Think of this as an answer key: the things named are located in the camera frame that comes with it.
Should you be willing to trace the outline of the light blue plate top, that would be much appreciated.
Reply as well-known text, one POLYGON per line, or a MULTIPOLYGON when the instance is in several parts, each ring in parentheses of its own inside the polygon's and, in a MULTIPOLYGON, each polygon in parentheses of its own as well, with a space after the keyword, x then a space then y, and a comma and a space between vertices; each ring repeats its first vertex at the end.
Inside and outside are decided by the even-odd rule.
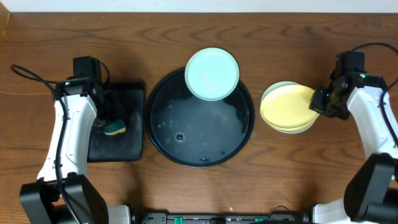
POLYGON ((185 83, 198 98, 217 101, 226 98, 239 81, 239 66, 227 51, 210 47, 199 50, 185 67, 185 83))

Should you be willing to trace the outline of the green yellow sponge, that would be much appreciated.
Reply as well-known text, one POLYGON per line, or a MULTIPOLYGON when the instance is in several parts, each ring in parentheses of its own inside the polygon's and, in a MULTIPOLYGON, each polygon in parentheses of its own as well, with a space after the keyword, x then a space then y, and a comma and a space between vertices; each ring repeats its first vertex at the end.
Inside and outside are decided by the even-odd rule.
POLYGON ((126 124, 123 120, 117 119, 110 122, 104 129, 104 134, 107 136, 113 136, 126 131, 126 124))

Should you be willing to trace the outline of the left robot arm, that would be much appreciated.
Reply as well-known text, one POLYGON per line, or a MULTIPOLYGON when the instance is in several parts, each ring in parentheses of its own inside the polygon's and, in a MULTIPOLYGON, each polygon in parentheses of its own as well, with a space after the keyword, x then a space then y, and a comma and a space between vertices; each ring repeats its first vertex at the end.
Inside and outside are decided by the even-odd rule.
POLYGON ((108 206, 87 178, 90 133, 97 116, 93 97, 102 86, 89 78, 56 85, 55 125, 37 180, 20 191, 31 223, 130 223, 130 208, 108 206))

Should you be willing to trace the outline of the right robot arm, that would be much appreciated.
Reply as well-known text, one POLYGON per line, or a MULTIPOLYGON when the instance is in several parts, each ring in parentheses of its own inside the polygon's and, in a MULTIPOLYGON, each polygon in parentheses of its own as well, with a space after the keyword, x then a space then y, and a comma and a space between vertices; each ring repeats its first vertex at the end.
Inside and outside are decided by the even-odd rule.
POLYGON ((313 207, 314 223, 397 223, 397 121, 382 77, 350 72, 332 75, 313 94, 310 109, 357 125, 366 161, 342 199, 313 207))

